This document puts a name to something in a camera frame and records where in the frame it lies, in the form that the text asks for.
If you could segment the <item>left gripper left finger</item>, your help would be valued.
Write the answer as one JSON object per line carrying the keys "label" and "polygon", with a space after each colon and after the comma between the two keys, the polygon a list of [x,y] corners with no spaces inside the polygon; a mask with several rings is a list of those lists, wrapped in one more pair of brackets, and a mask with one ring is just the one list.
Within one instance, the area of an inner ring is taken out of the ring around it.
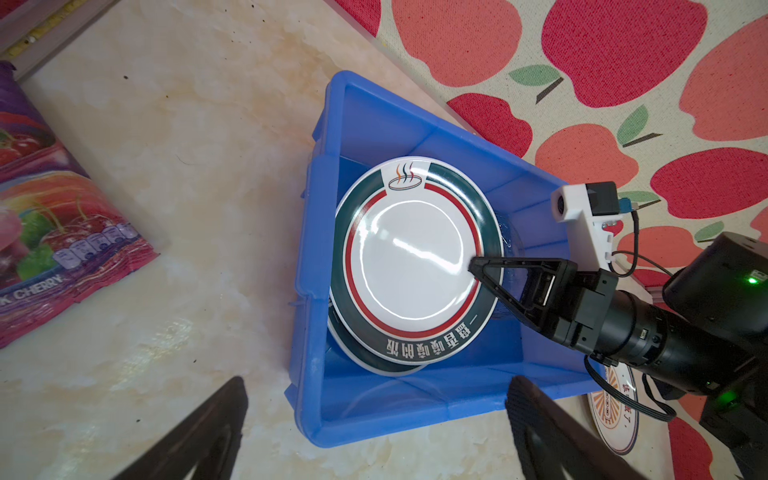
{"label": "left gripper left finger", "polygon": [[247,409],[244,380],[235,376],[116,477],[229,479]]}

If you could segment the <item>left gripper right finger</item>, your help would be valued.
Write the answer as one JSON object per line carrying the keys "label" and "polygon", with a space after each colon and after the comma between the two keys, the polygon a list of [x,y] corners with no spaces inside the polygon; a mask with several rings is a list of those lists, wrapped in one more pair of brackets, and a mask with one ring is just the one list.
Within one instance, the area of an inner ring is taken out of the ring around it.
{"label": "left gripper right finger", "polygon": [[505,407],[526,479],[643,477],[527,378],[511,380]]}

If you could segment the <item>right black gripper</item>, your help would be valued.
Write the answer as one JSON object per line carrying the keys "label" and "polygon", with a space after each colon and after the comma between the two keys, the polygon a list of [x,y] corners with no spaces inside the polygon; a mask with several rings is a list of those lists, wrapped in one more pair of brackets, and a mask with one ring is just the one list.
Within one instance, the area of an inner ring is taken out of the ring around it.
{"label": "right black gripper", "polygon": [[590,355],[618,285],[607,270],[577,272],[562,258],[474,257],[468,271],[521,323]]}

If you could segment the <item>blue plastic bin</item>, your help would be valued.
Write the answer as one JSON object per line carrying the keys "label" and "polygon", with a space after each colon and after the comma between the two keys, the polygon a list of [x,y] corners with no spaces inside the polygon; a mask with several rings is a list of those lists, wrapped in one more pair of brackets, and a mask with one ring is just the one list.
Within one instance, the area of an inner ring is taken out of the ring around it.
{"label": "blue plastic bin", "polygon": [[361,175],[409,154],[450,163],[479,186],[526,256],[553,258],[569,254],[566,228],[551,208],[560,181],[350,71],[328,84],[313,139],[286,390],[308,440],[334,447],[497,411],[517,375],[552,399],[596,389],[581,353],[513,318],[491,321],[462,352],[411,375],[384,377],[355,364],[327,320],[335,210]]}

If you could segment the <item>green rimmed white plate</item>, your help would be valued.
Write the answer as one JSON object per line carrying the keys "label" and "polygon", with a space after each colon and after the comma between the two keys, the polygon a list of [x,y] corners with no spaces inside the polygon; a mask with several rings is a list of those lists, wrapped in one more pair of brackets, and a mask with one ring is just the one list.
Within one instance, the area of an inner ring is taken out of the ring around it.
{"label": "green rimmed white plate", "polygon": [[339,348],[359,367],[384,377],[402,377],[423,370],[425,365],[402,365],[382,359],[358,342],[339,319],[332,303],[328,305],[328,329]]}
{"label": "green rimmed white plate", "polygon": [[468,347],[496,310],[470,272],[500,256],[489,201],[456,167],[407,156],[363,174],[336,209],[330,300],[346,331],[373,356],[426,365]]}

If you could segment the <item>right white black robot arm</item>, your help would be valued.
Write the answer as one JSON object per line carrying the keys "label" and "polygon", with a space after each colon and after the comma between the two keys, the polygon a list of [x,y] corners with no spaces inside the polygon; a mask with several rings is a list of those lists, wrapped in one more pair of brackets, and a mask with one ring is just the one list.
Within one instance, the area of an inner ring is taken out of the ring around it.
{"label": "right white black robot arm", "polygon": [[470,273],[523,324],[587,362],[626,364],[664,399],[700,395],[702,426],[746,479],[767,475],[767,246],[725,232],[655,306],[616,274],[559,258],[476,257]]}

